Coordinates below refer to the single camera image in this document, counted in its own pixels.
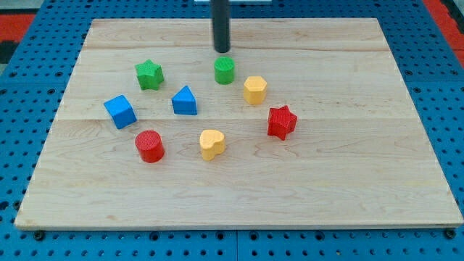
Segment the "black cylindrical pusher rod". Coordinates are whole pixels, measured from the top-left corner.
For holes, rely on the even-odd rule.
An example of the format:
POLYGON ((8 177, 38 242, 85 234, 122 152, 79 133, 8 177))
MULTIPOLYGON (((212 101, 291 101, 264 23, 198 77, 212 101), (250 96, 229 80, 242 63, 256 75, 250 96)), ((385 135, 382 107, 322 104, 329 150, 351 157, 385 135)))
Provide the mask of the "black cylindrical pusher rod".
POLYGON ((229 0, 211 0, 210 11, 214 49, 226 53, 231 48, 229 0))

